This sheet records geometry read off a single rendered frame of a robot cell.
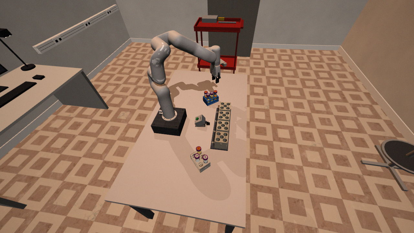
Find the blue tube rack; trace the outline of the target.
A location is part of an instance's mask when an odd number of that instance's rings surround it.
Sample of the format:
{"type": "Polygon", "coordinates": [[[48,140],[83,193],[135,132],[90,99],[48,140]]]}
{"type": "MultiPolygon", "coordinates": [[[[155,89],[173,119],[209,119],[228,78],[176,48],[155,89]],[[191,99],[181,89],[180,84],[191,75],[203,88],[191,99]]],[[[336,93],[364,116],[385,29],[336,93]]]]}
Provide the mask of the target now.
{"type": "Polygon", "coordinates": [[[208,106],[208,105],[211,105],[211,104],[216,103],[216,102],[219,101],[218,95],[217,95],[217,97],[213,97],[213,101],[211,101],[211,100],[212,100],[211,98],[210,98],[210,100],[207,100],[205,97],[203,97],[203,102],[205,102],[205,104],[208,106]],[[208,101],[210,101],[210,102],[208,102],[208,101]]]}

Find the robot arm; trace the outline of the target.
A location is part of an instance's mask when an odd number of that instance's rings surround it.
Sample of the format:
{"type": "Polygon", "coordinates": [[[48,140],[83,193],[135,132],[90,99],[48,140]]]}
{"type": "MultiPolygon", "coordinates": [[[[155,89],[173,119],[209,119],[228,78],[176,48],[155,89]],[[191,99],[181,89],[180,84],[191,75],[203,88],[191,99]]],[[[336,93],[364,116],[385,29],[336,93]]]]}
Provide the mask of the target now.
{"type": "Polygon", "coordinates": [[[177,49],[192,54],[206,62],[210,62],[211,65],[221,64],[224,67],[227,66],[227,63],[220,58],[221,49],[219,46],[215,45],[204,48],[197,42],[174,30],[154,37],[151,40],[151,48],[154,52],[149,60],[150,66],[147,69],[147,75],[150,86],[157,95],[161,107],[159,114],[162,115],[164,121],[172,121],[177,117],[177,112],[174,110],[170,97],[170,90],[164,84],[166,81],[164,61],[171,53],[171,44],[177,49]]]}

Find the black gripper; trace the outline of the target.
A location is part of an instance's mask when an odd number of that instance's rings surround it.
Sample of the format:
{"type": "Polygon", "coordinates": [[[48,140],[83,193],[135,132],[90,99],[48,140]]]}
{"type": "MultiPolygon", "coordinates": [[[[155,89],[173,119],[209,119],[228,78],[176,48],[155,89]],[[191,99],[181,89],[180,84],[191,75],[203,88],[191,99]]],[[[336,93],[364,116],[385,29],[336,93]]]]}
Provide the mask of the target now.
{"type": "Polygon", "coordinates": [[[219,83],[219,79],[221,78],[220,65],[210,65],[210,73],[212,74],[212,80],[215,80],[216,78],[216,83],[219,83]]]}

